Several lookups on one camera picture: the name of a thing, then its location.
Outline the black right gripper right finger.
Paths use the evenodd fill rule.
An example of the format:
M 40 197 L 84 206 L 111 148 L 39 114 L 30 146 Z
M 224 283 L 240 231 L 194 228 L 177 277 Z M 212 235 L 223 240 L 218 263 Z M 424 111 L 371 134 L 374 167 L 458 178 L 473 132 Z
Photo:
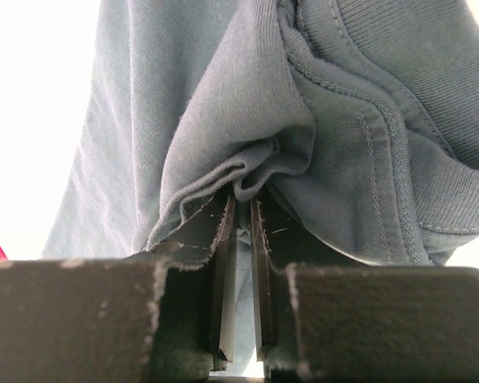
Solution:
M 273 382 L 479 382 L 479 270 L 370 267 L 251 202 L 257 357 Z

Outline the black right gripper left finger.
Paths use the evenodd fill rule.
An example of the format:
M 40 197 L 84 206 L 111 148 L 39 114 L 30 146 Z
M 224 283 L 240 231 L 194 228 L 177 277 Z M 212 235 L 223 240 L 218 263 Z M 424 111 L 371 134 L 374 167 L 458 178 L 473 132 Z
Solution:
M 0 382 L 194 382 L 232 360 L 236 200 L 150 252 L 0 260 Z

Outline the grey blue t shirt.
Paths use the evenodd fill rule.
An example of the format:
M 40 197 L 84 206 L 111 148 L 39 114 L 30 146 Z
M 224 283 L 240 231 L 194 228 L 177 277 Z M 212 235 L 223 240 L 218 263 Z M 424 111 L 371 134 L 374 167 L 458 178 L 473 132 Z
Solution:
M 227 184 L 362 263 L 445 264 L 479 236 L 467 4 L 103 1 L 42 258 L 151 250 Z

